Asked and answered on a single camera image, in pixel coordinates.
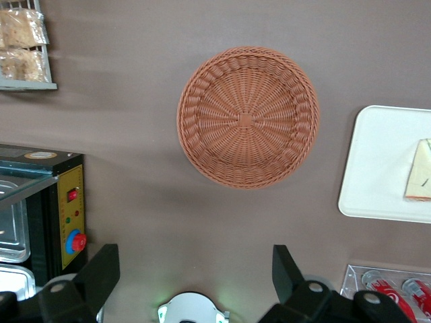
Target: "food package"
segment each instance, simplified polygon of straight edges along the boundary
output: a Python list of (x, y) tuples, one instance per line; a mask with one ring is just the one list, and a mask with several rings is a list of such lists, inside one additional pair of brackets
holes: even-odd
[(41, 52), (17, 48), (10, 50), (10, 53), (21, 63), (24, 81), (48, 82)]
[(34, 9), (0, 11), (4, 43), (8, 47), (30, 48), (48, 44), (43, 15)]
[(1, 17), (0, 17), (0, 49), (3, 49), (6, 47), (5, 39), (3, 37), (3, 28), (1, 27)]
[(22, 62), (10, 52), (0, 51), (0, 72), (4, 79), (24, 80)]

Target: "metal shelf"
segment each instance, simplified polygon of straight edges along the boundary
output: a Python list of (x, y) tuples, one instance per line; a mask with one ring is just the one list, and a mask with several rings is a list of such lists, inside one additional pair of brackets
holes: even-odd
[[(35, 9), (39, 12), (42, 12), (40, 10), (39, 0), (11, 0), (11, 1), (0, 0), (0, 9), (1, 8), (3, 9), (26, 8), (26, 9)], [(36, 49), (42, 53), (42, 59), (44, 61), (46, 78), (48, 79), (48, 82), (33, 82), (33, 81), (4, 79), (0, 73), (0, 91), (57, 89), (57, 84), (53, 83), (53, 79), (51, 77), (51, 69), (49, 67), (48, 50), (46, 49), (46, 45), (37, 46)]]

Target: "white cutting board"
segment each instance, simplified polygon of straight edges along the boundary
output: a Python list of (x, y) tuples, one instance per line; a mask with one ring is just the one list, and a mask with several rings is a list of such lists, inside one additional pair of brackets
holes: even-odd
[(339, 210), (350, 217), (431, 223), (431, 202), (404, 199), (420, 139), (431, 138), (431, 110), (368, 106), (356, 119)]

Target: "woven rattan basket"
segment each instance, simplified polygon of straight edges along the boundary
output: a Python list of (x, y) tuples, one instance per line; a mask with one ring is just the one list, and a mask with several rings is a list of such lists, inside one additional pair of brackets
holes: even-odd
[(213, 181), (263, 188), (296, 170), (319, 125), (310, 80), (295, 62), (268, 48), (237, 47), (204, 62), (178, 106), (180, 143)]

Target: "bread slice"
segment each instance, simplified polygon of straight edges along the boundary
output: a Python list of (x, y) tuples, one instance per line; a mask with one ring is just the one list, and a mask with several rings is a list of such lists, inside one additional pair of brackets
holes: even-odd
[(405, 197), (415, 201), (431, 201), (431, 139), (419, 141)]

